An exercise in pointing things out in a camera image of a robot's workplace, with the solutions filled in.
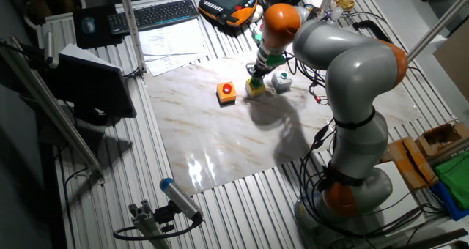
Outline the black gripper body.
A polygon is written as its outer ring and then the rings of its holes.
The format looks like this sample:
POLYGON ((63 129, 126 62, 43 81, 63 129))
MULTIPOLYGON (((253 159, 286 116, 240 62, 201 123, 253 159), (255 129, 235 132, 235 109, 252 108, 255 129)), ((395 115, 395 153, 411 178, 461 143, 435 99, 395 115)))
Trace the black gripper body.
POLYGON ((263 79, 272 70, 273 70, 272 67, 264 67, 261 64, 256 64, 256 63, 248 64, 248 73, 254 79, 263 79))

